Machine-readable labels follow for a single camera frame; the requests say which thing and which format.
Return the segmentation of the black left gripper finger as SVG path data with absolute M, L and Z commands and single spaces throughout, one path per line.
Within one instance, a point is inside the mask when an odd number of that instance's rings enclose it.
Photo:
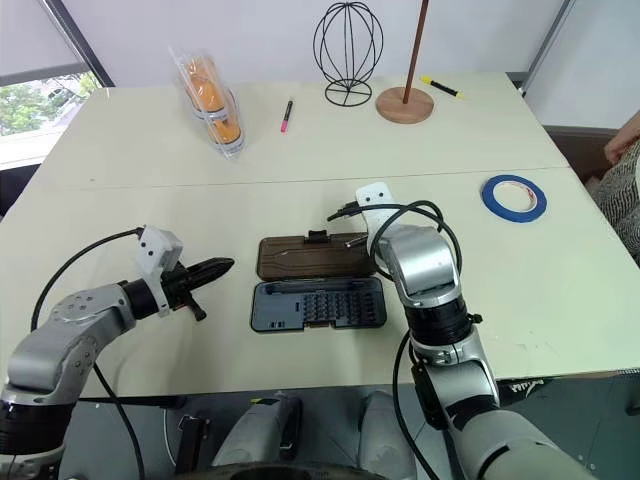
M 193 265 L 188 268 L 188 289 L 197 289 L 209 284 L 231 269 L 231 265 Z
M 214 257 L 188 267 L 190 273 L 226 273 L 235 264 L 232 258 Z

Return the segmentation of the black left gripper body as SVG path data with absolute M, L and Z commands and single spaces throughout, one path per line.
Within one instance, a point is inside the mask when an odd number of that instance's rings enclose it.
M 173 270 L 165 271 L 161 275 L 161 286 L 169 307 L 174 311 L 188 308 L 196 321 L 202 321 L 207 316 L 192 296 L 193 290 L 204 285 L 205 266 L 204 262 L 189 267 L 178 262 Z

